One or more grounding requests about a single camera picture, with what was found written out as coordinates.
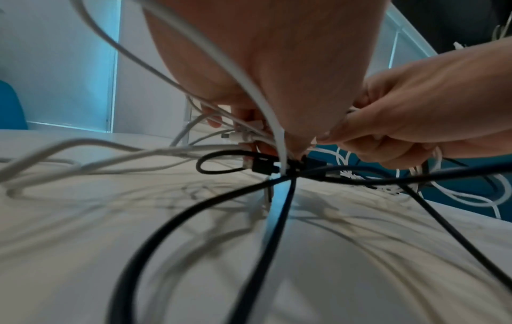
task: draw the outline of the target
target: white table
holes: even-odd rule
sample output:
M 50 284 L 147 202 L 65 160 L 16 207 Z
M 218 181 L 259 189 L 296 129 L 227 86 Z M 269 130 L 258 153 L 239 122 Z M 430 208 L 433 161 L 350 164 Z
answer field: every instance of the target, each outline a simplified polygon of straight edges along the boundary
M 76 136 L 147 148 L 169 143 L 123 134 L 0 131 L 0 156 Z M 82 147 L 58 157 L 89 162 L 112 154 L 119 153 Z M 105 322 L 120 272 L 155 229 L 197 201 L 259 180 L 248 172 L 200 175 L 190 162 L 154 173 L 65 179 L 15 199 L 1 193 L 0 322 Z M 285 186 L 276 188 L 275 204 Z M 251 323 L 512 322 L 510 294 L 413 202 L 399 206 L 311 181 L 298 188 Z M 278 206 L 265 220 L 261 198 L 255 193 L 207 210 L 165 241 L 139 286 L 139 322 L 224 323 L 276 220 Z M 512 224 L 434 205 L 512 272 Z

